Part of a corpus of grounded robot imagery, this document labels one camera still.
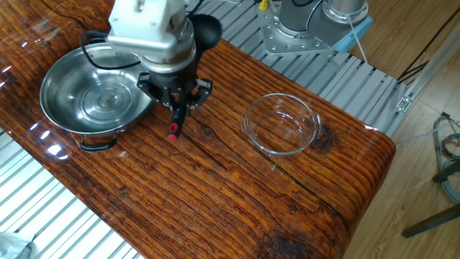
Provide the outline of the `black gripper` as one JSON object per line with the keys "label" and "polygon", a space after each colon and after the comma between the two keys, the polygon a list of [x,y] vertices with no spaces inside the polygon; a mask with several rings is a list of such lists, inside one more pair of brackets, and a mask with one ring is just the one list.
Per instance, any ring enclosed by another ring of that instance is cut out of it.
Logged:
{"label": "black gripper", "polygon": [[137,87],[163,106],[169,107],[169,99],[178,94],[187,97],[189,108],[196,108],[211,95],[213,82],[197,79],[196,72],[187,68],[174,73],[140,73]]}

